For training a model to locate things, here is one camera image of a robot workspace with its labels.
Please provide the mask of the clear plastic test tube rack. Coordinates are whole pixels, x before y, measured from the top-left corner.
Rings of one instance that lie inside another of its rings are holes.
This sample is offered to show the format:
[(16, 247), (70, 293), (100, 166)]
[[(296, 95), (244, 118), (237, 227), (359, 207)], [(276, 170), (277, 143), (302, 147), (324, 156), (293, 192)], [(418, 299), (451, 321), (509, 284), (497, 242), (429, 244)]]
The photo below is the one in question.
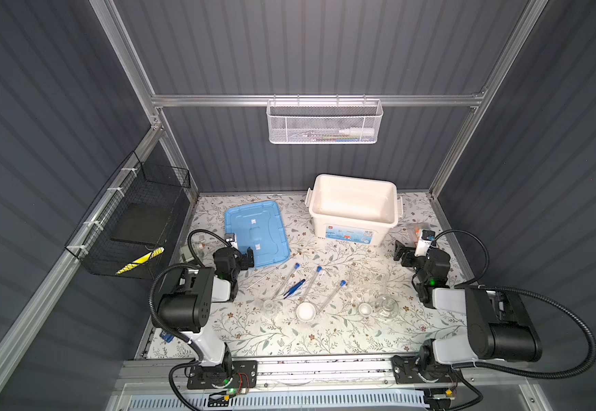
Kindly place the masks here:
[(384, 276), (378, 272), (349, 271), (346, 281), (346, 296), (353, 304), (372, 303), (384, 286)]

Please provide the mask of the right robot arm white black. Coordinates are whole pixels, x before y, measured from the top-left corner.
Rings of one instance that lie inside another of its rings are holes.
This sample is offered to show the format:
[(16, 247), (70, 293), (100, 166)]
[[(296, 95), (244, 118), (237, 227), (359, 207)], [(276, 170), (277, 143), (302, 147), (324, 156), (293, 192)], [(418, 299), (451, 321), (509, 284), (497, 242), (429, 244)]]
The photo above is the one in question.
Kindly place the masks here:
[(462, 334), (431, 338), (421, 345), (421, 371), (479, 360), (541, 359), (541, 340), (519, 294), (448, 286), (450, 255), (428, 242), (419, 241), (415, 247), (409, 247), (396, 241), (393, 260), (414, 270), (412, 285), (425, 308), (466, 316)]

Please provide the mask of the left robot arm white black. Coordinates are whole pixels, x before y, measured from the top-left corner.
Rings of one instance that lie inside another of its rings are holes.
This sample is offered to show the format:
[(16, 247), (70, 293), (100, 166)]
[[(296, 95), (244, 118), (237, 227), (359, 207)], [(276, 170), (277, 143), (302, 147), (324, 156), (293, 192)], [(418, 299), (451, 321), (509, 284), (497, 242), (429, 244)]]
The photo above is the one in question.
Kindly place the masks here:
[(210, 324), (214, 302), (232, 302), (238, 293), (238, 276), (255, 265), (253, 250), (219, 248), (214, 267), (196, 259), (168, 266), (157, 274), (148, 295), (152, 324), (187, 344), (196, 359), (190, 366), (230, 373), (231, 350)]

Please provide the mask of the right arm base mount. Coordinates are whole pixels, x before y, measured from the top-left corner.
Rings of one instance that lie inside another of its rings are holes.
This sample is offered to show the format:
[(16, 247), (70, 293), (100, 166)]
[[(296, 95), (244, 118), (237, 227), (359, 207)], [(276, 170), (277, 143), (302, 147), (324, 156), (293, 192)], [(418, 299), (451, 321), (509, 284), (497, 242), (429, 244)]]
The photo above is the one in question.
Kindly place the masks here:
[(401, 385), (457, 382), (448, 366), (422, 360), (419, 356), (392, 356), (390, 364), (396, 382)]

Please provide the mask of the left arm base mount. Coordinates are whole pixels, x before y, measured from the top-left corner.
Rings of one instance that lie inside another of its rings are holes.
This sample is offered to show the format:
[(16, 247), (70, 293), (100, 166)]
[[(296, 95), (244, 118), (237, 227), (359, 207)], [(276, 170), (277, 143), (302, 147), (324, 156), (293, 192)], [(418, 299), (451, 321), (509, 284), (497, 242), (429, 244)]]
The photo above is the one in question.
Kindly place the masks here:
[(233, 361), (219, 366), (192, 366), (184, 375), (190, 390), (244, 390), (257, 385), (258, 361)]

